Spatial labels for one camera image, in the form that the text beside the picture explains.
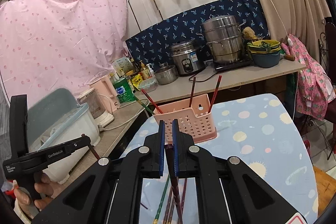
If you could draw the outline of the person's left hand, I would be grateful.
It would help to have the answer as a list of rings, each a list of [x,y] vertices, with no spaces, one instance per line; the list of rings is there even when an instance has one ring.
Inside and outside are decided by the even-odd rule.
[[[34,190],[38,193],[38,198],[35,200],[27,189],[20,186],[14,188],[14,211],[21,220],[31,222],[53,200],[54,188],[49,176],[42,172],[38,174],[38,180],[39,182],[35,182],[33,186]]]

